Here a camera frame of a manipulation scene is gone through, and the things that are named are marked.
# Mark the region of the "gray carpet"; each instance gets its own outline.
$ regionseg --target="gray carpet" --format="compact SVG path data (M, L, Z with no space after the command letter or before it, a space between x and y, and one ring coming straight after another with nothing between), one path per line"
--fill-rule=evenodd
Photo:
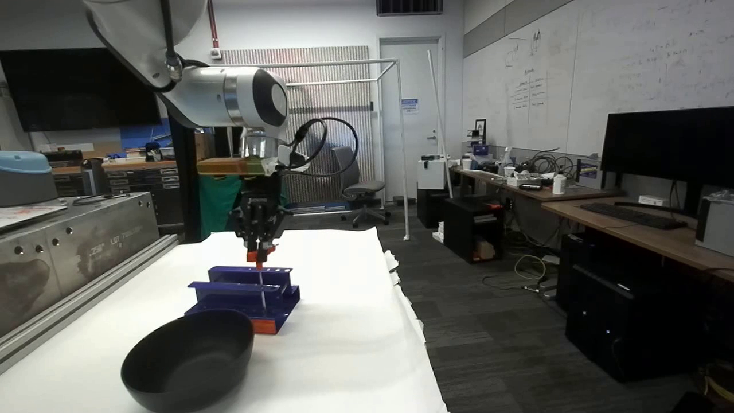
M285 228L351 230L337 215L290 218ZM509 244L502 260L468 264L437 244L416 214L408 241L399 214L379 236L399 260L453 413L668 413L695 388L692 377L618 384L579 354L554 298L522 289L536 276L515 273L528 253L522 244Z

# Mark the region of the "whiteboard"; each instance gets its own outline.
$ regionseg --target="whiteboard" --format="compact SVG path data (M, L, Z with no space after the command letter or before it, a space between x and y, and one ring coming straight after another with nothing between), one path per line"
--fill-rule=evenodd
M610 112L734 106L733 0L573 0L470 55L467 123L601 154Z

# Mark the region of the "white table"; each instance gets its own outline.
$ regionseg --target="white table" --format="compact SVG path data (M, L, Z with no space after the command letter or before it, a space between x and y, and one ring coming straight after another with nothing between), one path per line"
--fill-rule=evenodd
M177 246L0 377L2 413L140 413L119 381L130 346L181 317L215 264L244 244ZM257 334L244 385L214 413L445 413L419 323L377 231L286 231L270 265L291 265L303 301L278 334Z

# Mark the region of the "metal frame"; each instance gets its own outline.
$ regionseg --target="metal frame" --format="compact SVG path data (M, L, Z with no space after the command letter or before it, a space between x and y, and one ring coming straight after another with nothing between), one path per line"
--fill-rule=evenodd
M163 253L177 246L177 236L161 236L151 246L142 248L126 262L117 264L108 273L94 278L79 291L70 294L66 298L58 301L56 306L47 307L30 320L22 323L17 330L0 338L0 374L10 370L13 363L26 357L32 349L44 343L51 334L70 325L79 318L86 310L94 302L105 298L116 287L129 280L140 268L157 262Z
M399 72L399 59L336 59L336 62L294 62L294 63L257 63L262 68L294 68L294 67L359 67L359 63L368 63L368 67L374 67L374 63L382 63L382 73L374 75L374 77L344 77L344 80L313 80L313 82L285 82L286 90L297 90L297 88L329 88L329 85L359 85L359 82L382 82L389 72L394 68L394 75L398 75L398 104L402 104L405 98L405 85L402 85L402 72ZM405 241L411 238L411 225L408 225L408 176L406 176L406 164L408 164L408 158L406 158L406 133L405 133L405 109L402 106L398 106L398 112L399 112L399 139L402 139L402 175L405 175Z

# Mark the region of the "office chair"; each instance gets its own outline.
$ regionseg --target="office chair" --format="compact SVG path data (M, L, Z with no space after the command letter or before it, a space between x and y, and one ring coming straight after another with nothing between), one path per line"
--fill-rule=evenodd
M336 147L336 158L340 167L346 167L340 176L343 181L343 198L348 202L351 228L391 222L391 211L383 209L383 202L377 198L385 181L361 181L361 164L354 161L351 147Z
M282 202L286 209L313 209L343 203L343 183L330 176L340 169L333 147L323 151L308 164L306 172L282 172Z

